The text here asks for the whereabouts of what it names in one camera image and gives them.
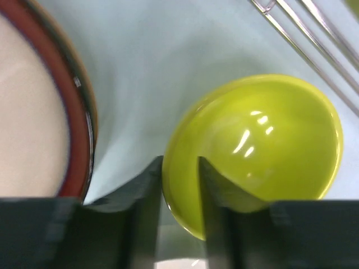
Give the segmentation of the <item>lime green bowl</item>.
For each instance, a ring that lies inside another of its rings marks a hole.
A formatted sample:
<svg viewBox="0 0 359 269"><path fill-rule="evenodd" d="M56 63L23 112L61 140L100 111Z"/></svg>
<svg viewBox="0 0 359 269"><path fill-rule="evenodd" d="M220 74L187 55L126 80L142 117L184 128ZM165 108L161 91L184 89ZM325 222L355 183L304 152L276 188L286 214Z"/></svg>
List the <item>lime green bowl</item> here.
<svg viewBox="0 0 359 269"><path fill-rule="evenodd" d="M330 100L287 75L256 75L207 94L182 118L164 154L165 201L176 221L205 239L198 157L265 202L319 200L335 179L343 130Z"/></svg>

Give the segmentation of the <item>red rimmed beige plate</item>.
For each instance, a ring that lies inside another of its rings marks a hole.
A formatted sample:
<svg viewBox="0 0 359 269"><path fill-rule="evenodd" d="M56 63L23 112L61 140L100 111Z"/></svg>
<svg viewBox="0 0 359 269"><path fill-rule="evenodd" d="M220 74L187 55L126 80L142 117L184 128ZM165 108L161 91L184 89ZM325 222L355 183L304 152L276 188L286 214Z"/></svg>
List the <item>red rimmed beige plate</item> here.
<svg viewBox="0 0 359 269"><path fill-rule="evenodd" d="M78 197L98 115L86 69L37 1L1 2L1 196Z"/></svg>

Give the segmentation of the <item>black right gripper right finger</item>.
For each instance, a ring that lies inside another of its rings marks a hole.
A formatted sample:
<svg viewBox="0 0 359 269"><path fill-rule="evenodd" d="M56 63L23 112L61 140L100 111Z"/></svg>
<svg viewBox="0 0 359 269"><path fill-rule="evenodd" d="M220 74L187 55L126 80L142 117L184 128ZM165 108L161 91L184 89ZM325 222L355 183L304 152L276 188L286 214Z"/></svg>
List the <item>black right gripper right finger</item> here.
<svg viewBox="0 0 359 269"><path fill-rule="evenodd" d="M209 268L357 268L358 201L265 202L198 159Z"/></svg>

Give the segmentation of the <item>white bowl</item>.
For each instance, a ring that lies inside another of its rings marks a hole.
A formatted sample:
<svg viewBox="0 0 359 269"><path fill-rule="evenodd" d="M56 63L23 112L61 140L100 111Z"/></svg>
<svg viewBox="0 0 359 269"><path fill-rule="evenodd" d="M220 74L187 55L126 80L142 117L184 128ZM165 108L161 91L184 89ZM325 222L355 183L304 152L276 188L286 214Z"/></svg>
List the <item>white bowl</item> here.
<svg viewBox="0 0 359 269"><path fill-rule="evenodd" d="M155 269L207 269L206 260L196 258L169 259L157 262Z"/></svg>

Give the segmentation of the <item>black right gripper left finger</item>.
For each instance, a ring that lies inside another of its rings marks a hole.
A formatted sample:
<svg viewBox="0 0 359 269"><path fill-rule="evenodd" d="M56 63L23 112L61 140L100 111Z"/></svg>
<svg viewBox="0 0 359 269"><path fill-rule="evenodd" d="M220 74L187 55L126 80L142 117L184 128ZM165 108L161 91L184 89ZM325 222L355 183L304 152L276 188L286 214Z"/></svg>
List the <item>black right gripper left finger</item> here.
<svg viewBox="0 0 359 269"><path fill-rule="evenodd" d="M1 199L2 268L153 268L162 161L112 193L75 198Z"/></svg>

